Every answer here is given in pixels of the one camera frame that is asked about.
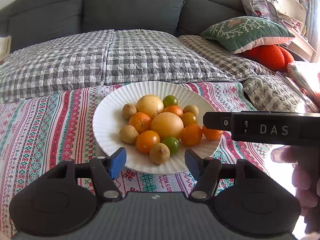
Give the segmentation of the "right hand pink glove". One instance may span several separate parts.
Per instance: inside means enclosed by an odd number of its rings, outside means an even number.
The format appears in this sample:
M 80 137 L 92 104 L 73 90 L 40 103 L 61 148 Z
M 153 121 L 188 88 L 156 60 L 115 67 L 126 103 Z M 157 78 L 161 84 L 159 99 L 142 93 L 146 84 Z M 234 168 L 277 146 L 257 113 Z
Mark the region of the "right hand pink glove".
M 271 152 L 276 163 L 295 164 L 292 185 L 296 189 L 306 223 L 305 239 L 319 239 L 319 150 L 311 146 L 281 146 Z

